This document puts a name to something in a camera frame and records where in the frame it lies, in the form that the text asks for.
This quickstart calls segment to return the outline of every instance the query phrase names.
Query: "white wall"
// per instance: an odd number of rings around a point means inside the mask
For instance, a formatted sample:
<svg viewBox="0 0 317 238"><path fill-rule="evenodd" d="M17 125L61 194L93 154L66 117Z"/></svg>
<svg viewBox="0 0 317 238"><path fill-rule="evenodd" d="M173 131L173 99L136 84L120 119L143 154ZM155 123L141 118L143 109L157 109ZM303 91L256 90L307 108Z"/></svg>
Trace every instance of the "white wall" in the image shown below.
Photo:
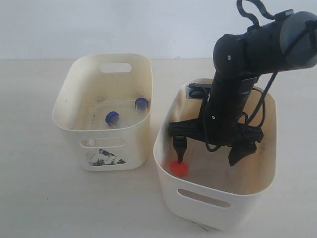
<svg viewBox="0 0 317 238"><path fill-rule="evenodd" d="M316 0L263 2L271 13L293 8L317 14ZM250 3L244 6L260 17ZM108 52L211 58L219 37L244 33L248 26L236 0L0 0L0 59Z"/></svg>

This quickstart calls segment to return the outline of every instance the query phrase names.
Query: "table surface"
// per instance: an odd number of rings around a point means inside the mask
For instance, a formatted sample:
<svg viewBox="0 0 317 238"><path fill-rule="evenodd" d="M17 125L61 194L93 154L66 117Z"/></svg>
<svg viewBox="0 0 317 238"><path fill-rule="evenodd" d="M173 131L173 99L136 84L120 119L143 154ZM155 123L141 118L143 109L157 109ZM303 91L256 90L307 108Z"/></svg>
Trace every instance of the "table surface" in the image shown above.
<svg viewBox="0 0 317 238"><path fill-rule="evenodd" d="M180 86L211 78L211 59L152 60L152 143ZM153 156L132 171L87 172L69 156L52 109L73 61L0 61L1 238L317 237L317 67L278 75L277 173L234 232L171 213ZM258 86L265 87L270 75Z"/></svg>

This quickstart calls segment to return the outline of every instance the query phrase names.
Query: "plastic basket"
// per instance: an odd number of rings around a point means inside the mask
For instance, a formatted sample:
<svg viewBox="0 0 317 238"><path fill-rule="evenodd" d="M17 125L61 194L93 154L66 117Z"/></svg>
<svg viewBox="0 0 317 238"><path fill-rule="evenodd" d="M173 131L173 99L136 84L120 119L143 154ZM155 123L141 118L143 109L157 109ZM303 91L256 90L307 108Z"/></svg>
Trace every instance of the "plastic basket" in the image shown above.
<svg viewBox="0 0 317 238"><path fill-rule="evenodd" d="M189 83L211 83L211 79L199 79ZM266 96L266 120L262 127L264 139L257 144L257 152L245 157L231 167L228 161L230 148L222 147L210 153L204 143L188 139L184 161L189 166L187 176L174 176L169 165L177 160L172 139L167 134L168 123L198 117L201 100L186 98L185 84L180 89L154 144L163 198L167 207L185 219L220 230L233 230L242 226L258 203L262 193L275 178L276 159L276 108L270 94ZM260 98L253 91L244 111L249 115ZM252 121L257 125L262 110Z"/></svg>
<svg viewBox="0 0 317 238"><path fill-rule="evenodd" d="M151 152L151 64L137 54L98 54L71 67L53 109L53 121L80 166L88 171L130 170L141 166ZM149 107L134 113L137 98ZM105 122L118 111L128 122L112 128Z"/></svg>

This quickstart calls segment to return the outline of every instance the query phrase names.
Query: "sticker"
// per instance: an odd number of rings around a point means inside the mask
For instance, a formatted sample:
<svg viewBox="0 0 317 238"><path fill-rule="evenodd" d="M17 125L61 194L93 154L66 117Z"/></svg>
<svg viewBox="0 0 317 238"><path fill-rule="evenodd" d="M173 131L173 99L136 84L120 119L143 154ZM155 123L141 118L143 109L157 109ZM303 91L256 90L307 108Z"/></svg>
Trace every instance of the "sticker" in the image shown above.
<svg viewBox="0 0 317 238"><path fill-rule="evenodd" d="M107 150L100 149L98 154L88 156L90 166L122 165L126 162Z"/></svg>

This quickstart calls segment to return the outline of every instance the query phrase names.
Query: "blue cap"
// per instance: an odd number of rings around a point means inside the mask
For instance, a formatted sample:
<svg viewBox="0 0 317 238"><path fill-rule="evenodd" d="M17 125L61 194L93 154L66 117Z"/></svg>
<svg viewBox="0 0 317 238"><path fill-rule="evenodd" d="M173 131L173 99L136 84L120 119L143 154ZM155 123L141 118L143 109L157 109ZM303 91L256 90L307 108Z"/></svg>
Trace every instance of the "blue cap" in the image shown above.
<svg viewBox="0 0 317 238"><path fill-rule="evenodd" d="M148 108L148 106L149 102L145 98L138 98L137 100L135 100L135 107L139 110L145 110L146 108Z"/></svg>
<svg viewBox="0 0 317 238"><path fill-rule="evenodd" d="M110 112L106 116L106 122L109 125L116 124L118 120L119 120L119 114L117 112Z"/></svg>

